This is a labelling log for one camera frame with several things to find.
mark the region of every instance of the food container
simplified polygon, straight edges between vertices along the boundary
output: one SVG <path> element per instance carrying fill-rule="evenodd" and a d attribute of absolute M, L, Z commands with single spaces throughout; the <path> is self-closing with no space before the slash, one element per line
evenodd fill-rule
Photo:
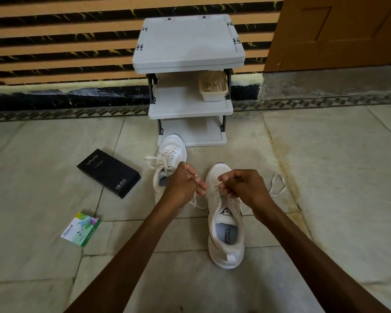
<path fill-rule="evenodd" d="M 198 81 L 200 93 L 206 102 L 224 100 L 229 93 L 226 74 L 223 71 L 204 71 Z"/>

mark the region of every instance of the person's right arm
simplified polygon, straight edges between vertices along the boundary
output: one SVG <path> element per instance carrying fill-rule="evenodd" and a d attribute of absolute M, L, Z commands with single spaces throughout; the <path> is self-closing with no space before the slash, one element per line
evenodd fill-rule
<path fill-rule="evenodd" d="M 219 189 L 240 199 L 276 237 L 326 312 L 391 312 L 319 249 L 275 204 L 256 170 L 232 170 Z"/>

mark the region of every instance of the forearm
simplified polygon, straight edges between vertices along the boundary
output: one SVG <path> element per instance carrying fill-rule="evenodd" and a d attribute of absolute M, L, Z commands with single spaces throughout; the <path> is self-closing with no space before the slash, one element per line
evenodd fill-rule
<path fill-rule="evenodd" d="M 161 206 L 154 208 L 136 233 L 66 313 L 82 311 L 84 303 L 97 313 L 124 311 L 159 239 L 173 219 L 164 211 Z"/>
<path fill-rule="evenodd" d="M 390 312 L 319 249 L 279 207 L 259 210 L 263 211 L 259 218 L 266 220 L 263 223 L 280 242 L 326 312 Z"/>

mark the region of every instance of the middle shelf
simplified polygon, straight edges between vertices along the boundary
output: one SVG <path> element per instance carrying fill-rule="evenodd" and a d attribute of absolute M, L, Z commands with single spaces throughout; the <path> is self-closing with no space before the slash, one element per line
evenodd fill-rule
<path fill-rule="evenodd" d="M 159 120 L 233 114 L 230 99 L 217 102 L 203 100 L 198 89 L 199 74 L 200 71 L 157 74 L 158 84 L 153 86 L 156 101 L 149 106 L 149 118 Z"/>

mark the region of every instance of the black box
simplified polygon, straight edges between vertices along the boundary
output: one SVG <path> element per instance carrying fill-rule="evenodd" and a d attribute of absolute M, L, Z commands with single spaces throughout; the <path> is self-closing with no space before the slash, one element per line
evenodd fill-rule
<path fill-rule="evenodd" d="M 135 169 L 99 149 L 77 167 L 122 199 L 141 178 Z"/>

